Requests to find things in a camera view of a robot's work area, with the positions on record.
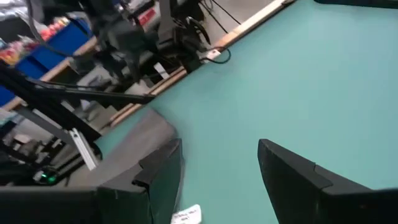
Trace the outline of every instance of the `teal table surface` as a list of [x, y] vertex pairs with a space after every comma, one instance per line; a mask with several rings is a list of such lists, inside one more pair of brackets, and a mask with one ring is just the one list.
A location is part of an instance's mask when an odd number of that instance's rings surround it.
[[[183, 141], [181, 208], [199, 204], [204, 223], [277, 223], [260, 138], [372, 189], [398, 186], [398, 10], [298, 0], [231, 51], [149, 105]], [[105, 155], [145, 110], [99, 139]]]

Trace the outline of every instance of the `white label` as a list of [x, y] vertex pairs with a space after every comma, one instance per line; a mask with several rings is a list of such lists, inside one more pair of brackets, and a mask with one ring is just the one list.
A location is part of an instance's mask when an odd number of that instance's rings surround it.
[[199, 224], [201, 223], [201, 210], [199, 205], [194, 205], [172, 217], [172, 224]]
[[214, 59], [217, 58], [219, 55], [221, 55], [221, 53], [218, 50], [212, 50], [207, 53], [206, 57]]
[[154, 65], [154, 68], [157, 72], [159, 72], [160, 76], [163, 79], [166, 79], [168, 77], [170, 77], [170, 75], [166, 72], [166, 70], [164, 69], [164, 67], [158, 62]]

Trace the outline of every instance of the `blue bin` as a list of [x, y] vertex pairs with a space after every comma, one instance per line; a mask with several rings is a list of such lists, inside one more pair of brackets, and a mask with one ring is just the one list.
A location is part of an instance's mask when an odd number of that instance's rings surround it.
[[[83, 20], [80, 20], [79, 23], [89, 31], [87, 24]], [[89, 39], [90, 37], [70, 22], [51, 37], [47, 43], [57, 50], [73, 54]], [[43, 46], [39, 46], [20, 60], [14, 67], [29, 77], [39, 79], [64, 59], [64, 56], [56, 54]], [[5, 105], [14, 97], [13, 93], [0, 86], [0, 106]]]

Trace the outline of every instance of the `colorful items on shelf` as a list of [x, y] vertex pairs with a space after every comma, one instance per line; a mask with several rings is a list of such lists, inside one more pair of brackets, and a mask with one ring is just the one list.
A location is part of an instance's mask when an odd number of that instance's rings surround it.
[[[61, 18], [49, 25], [46, 29], [41, 30], [40, 35], [47, 41], [59, 30], [63, 29], [68, 23], [68, 19]], [[7, 48], [0, 51], [0, 59], [4, 60], [9, 65], [15, 65], [20, 59], [30, 54], [38, 44], [39, 43], [36, 40], [20, 36], [19, 40], [9, 43]]]

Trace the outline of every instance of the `black cable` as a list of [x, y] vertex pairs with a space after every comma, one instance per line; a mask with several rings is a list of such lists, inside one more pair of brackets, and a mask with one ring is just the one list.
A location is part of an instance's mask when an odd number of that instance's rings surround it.
[[[158, 77], [159, 75], [162, 74], [166, 74], [166, 73], [172, 73], [174, 71], [177, 71], [177, 69], [179, 69], [180, 67], [176, 67], [176, 68], [171, 68], [168, 70], [165, 70], [163, 72], [159, 72], [159, 73], [153, 73], [150, 75], [145, 75], [144, 77], [142, 77], [141, 79], [148, 79], [148, 78], [154, 78], [154, 77]], [[57, 85], [57, 86], [64, 86], [64, 87], [72, 87], [72, 88], [98, 88], [100, 86], [82, 86], [82, 85], [74, 85], [74, 84], [67, 84], [67, 83], [59, 83], [59, 82], [45, 82], [45, 81], [40, 81], [40, 80], [35, 80], [32, 78], [28, 78], [27, 79], [29, 82], [41, 86], [43, 88], [47, 88], [46, 85]], [[120, 84], [112, 84], [109, 86], [118, 86]]]
[[210, 2], [214, 2], [214, 3], [216, 3], [216, 5], [218, 6], [218, 7], [220, 7], [225, 13], [227, 13], [229, 16], [230, 16], [230, 18], [232, 18], [235, 22], [237, 22], [239, 25], [241, 25], [241, 23], [237, 20], [237, 19], [235, 19], [235, 17], [233, 17], [226, 9], [224, 9], [220, 4], [218, 4], [215, 0], [210, 0]]
[[213, 63], [219, 64], [219, 65], [225, 64], [225, 63], [227, 63], [227, 62], [229, 62], [231, 60], [232, 53], [231, 53], [231, 51], [228, 48], [219, 46], [219, 47], [213, 47], [213, 48], [208, 49], [208, 51], [212, 51], [212, 50], [225, 50], [225, 51], [227, 51], [227, 53], [228, 53], [227, 59], [225, 59], [224, 61], [220, 62], [220, 61], [216, 61], [216, 60], [210, 59], [208, 57], [204, 57], [204, 58], [201, 58], [200, 60], [201, 61], [206, 61], [207, 60], [209, 62], [213, 62]]
[[[44, 41], [44, 39], [42, 38], [42, 36], [39, 34], [39, 32], [37, 31], [35, 25], [34, 25], [34, 20], [33, 20], [33, 7], [32, 7], [32, 0], [25, 0], [26, 6], [27, 6], [27, 12], [28, 12], [28, 22], [29, 22], [29, 27], [30, 27], [30, 31], [32, 32], [33, 36], [36, 38], [36, 40], [39, 42], [40, 45], [43, 45], [45, 48], [53, 51], [56, 54], [62, 55], [64, 57], [73, 57], [73, 58], [87, 58], [93, 55], [93, 52], [88, 52], [82, 55], [71, 55], [71, 54], [67, 54], [65, 52], [62, 52], [60, 50], [57, 50], [55, 48], [53, 48], [52, 46], [50, 46], [48, 43], [46, 43], [46, 41]], [[114, 25], [115, 22], [119, 21], [120, 19], [122, 19], [122, 15], [121, 14], [116, 14], [114, 15], [109, 22], [105, 25], [105, 27], [101, 30], [101, 32], [99, 33], [99, 36], [97, 38], [97, 42], [102, 41], [105, 37], [106, 34], [108, 33], [108, 31], [110, 30], [110, 28], [112, 28], [112, 26]]]
[[209, 13], [209, 15], [216, 21], [216, 23], [217, 23], [217, 24], [222, 28], [222, 30], [227, 34], [228, 31], [223, 27], [223, 25], [221, 25], [220, 22], [218, 22], [218, 20], [217, 20], [216, 17], [210, 12], [210, 10], [209, 10], [202, 2], [199, 2], [199, 4], [201, 4], [201, 5], [206, 9], [206, 11]]
[[71, 175], [69, 175], [69, 176], [67, 176], [67, 177], [65, 178], [65, 185], [64, 185], [64, 187], [68, 187], [69, 182], [70, 182], [70, 177], [71, 177]]
[[214, 5], [213, 5], [213, 1], [212, 1], [212, 0], [209, 0], [210, 6], [207, 5], [207, 1], [206, 1], [206, 0], [203, 0], [203, 2], [205, 3], [205, 6], [206, 6], [209, 10], [212, 11], [212, 10], [214, 9]]

